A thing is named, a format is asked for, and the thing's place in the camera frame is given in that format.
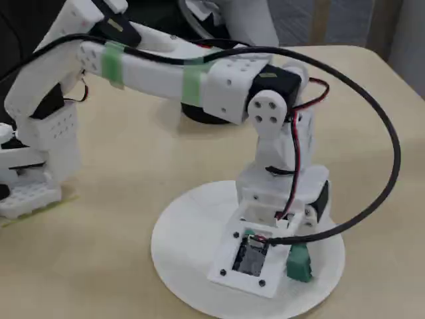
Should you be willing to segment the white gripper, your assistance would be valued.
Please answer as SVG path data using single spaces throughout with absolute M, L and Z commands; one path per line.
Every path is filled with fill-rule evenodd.
M 323 165 L 311 165 L 304 169 L 297 180 L 295 198 L 286 215 L 284 210 L 289 199 L 292 177 L 274 176 L 249 165 L 236 180 L 238 204 L 242 207 L 240 218 L 251 223 L 285 228 L 291 219 L 301 213 L 299 237 L 312 237 L 317 225 L 329 218 L 331 210 L 331 182 L 329 170 Z

